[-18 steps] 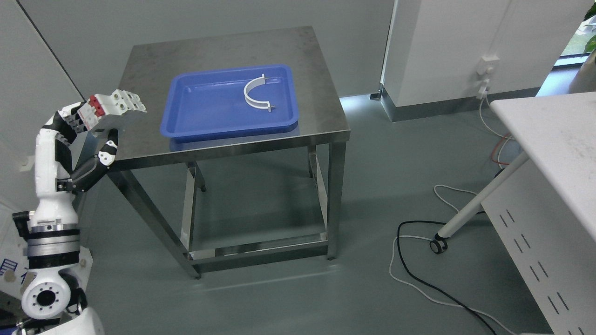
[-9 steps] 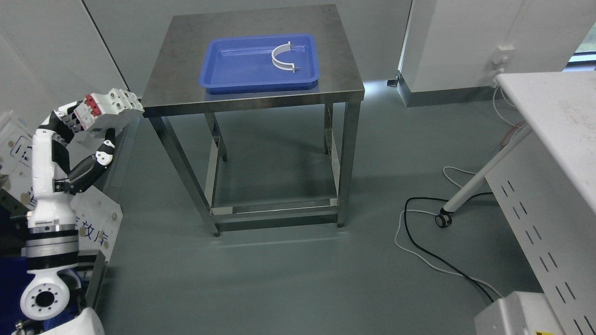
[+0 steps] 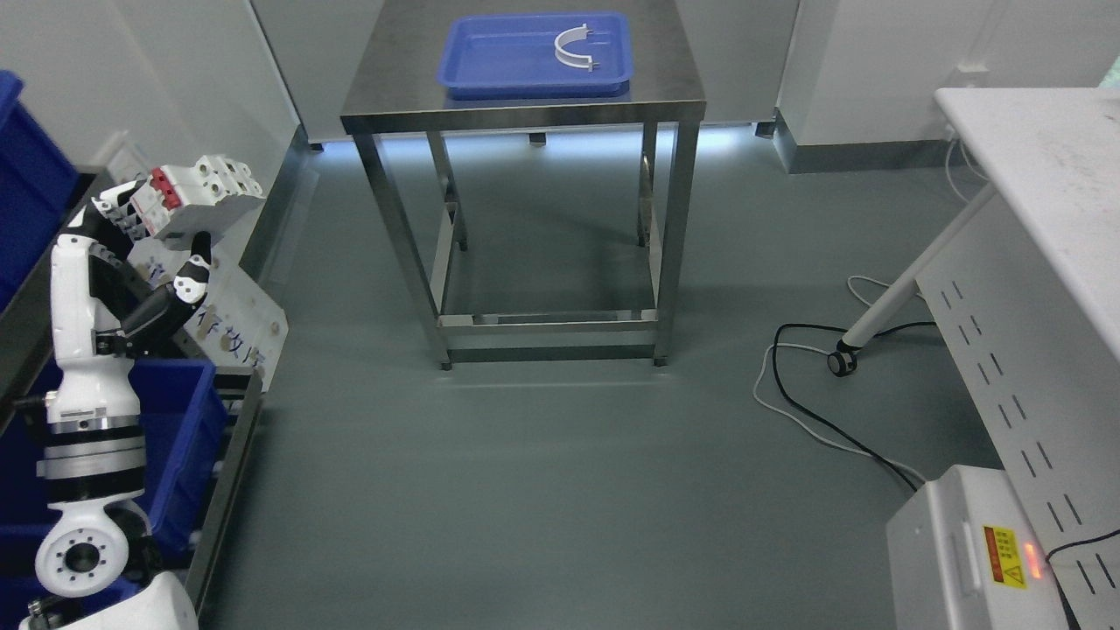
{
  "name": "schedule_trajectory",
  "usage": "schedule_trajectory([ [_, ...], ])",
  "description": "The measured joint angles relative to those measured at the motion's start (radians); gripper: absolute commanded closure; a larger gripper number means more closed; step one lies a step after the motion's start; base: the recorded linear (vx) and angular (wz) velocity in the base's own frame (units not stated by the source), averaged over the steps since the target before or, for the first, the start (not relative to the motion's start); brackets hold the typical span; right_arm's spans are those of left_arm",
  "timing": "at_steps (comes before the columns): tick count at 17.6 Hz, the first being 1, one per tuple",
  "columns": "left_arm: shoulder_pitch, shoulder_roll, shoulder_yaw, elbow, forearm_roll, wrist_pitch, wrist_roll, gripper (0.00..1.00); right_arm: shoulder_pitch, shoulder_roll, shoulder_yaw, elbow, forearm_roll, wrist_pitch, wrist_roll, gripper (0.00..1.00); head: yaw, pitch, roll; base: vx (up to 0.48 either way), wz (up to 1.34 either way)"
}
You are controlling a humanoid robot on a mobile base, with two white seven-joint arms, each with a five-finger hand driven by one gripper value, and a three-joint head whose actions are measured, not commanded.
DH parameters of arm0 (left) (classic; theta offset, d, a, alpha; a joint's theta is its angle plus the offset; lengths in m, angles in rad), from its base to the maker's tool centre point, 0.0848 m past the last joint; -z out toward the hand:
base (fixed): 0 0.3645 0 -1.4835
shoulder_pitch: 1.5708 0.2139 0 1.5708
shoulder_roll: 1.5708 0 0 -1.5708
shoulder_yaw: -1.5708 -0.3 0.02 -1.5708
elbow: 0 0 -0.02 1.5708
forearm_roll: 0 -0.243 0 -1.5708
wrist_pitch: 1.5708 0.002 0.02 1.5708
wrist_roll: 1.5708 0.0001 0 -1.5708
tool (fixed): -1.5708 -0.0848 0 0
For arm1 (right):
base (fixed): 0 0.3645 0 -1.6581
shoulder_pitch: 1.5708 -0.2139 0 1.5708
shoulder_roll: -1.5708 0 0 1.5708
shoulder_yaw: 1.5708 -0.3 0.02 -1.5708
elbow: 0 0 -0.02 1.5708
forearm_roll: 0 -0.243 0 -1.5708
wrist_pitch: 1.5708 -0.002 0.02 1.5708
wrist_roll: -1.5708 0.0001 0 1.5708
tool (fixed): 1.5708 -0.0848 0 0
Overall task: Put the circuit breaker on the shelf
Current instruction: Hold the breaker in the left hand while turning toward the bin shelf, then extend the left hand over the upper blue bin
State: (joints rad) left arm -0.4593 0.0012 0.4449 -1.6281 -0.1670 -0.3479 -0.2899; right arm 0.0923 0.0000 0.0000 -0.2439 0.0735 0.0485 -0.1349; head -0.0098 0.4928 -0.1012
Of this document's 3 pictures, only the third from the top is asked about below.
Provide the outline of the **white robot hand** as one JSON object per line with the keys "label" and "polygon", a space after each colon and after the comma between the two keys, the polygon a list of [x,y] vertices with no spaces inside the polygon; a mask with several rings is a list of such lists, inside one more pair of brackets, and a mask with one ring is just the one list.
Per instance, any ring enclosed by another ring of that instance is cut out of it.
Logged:
{"label": "white robot hand", "polygon": [[212,235],[192,237],[192,254],[124,319],[123,263],[137,241],[151,235],[132,196],[137,179],[88,200],[52,247],[52,343],[60,385],[49,420],[137,420],[130,386],[132,359],[164,345],[207,297]]}

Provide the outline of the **white robot forearm with rings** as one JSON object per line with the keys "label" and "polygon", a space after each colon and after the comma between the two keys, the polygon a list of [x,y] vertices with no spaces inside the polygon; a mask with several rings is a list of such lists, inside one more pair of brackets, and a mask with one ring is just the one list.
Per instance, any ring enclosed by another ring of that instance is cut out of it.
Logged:
{"label": "white robot forearm with rings", "polygon": [[37,473],[59,519],[35,557],[47,591],[24,629],[196,629],[181,581],[164,569],[144,491],[144,432],[136,415],[43,421]]}

